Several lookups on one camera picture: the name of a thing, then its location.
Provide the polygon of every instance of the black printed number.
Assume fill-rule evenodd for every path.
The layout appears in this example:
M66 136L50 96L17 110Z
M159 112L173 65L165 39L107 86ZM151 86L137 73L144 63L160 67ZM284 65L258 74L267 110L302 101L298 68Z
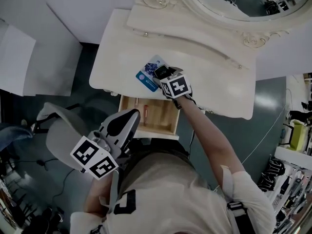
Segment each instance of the black printed number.
M120 204L117 204L114 209L114 214L131 214L137 209L136 206L136 191L131 190L125 192L122 196L127 195L127 205L125 207L120 207Z

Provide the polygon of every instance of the sleeve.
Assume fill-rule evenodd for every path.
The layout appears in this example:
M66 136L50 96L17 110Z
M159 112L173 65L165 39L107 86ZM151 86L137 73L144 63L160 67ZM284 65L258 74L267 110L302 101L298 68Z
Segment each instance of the sleeve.
M71 234L89 234L102 225L102 218L90 213L73 213L70 217Z
M249 211L253 212L260 233L272 233L276 225L273 206L250 175L247 172L234 173L233 184L233 200L242 202Z

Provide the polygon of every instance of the white t-shirt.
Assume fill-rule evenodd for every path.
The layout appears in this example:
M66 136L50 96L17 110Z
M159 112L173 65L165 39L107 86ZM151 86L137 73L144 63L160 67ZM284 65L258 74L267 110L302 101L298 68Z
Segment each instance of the white t-shirt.
M246 172L233 174L234 200L254 211L261 234L271 234L275 215L268 198ZM152 154L123 182L124 194L105 219L73 213L71 234L231 234L227 203L180 158Z

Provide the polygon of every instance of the open drawer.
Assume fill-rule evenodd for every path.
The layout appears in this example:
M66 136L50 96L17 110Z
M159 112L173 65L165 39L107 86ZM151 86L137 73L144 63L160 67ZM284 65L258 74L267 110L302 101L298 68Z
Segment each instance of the open drawer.
M119 111L137 108L141 113L139 127L134 138L166 138L178 140L176 126L180 111L170 100L160 99L138 99L121 96ZM144 124L144 106L148 106L146 124Z

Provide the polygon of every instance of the blue card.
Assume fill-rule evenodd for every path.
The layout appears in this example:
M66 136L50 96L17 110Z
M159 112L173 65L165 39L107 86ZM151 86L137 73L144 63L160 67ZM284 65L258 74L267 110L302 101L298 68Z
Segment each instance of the blue card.
M158 86L153 82L154 71L168 64L159 56L155 55L136 75L136 78L141 81L149 90L155 92Z

